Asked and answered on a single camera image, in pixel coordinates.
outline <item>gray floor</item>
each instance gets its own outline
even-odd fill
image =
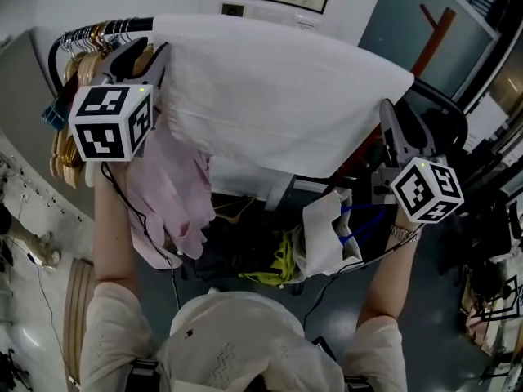
[[[459,289],[455,274],[440,276],[436,259],[442,226],[426,229],[413,266],[409,296],[400,317],[404,338],[407,379],[411,391],[486,390],[478,386],[488,357],[460,332],[458,323]],[[139,259],[141,302],[153,328],[154,339],[161,344],[168,336],[176,303],[169,273],[160,273]],[[344,274],[325,293],[320,307],[309,317],[306,338],[322,336],[339,357],[355,330],[355,322],[364,294],[377,265]],[[300,296],[290,288],[262,286],[244,279],[215,280],[213,283],[181,280],[177,274],[180,301],[207,293],[211,286],[228,291],[258,292],[286,306],[301,321],[312,306],[318,291],[329,280],[324,276],[310,278]]]

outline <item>white paper bag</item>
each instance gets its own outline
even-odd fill
[[[347,269],[350,269],[356,267],[357,263],[363,264],[355,238],[349,238],[345,245],[339,238],[352,234],[348,226],[351,212],[344,213],[337,228],[333,228],[333,222],[341,215],[342,206],[351,204],[350,190],[342,194],[334,191],[303,208],[305,256],[300,256],[296,250],[293,253],[305,277],[319,273],[329,276],[347,265]]]

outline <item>yellow-green cloth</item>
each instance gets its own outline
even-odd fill
[[[282,242],[279,244],[279,249],[275,251],[275,260],[270,266],[272,269],[280,270],[281,273],[240,273],[239,276],[241,278],[249,278],[254,282],[271,286],[279,286],[293,279],[295,266],[293,259],[293,232],[287,231],[281,234],[283,235]]]

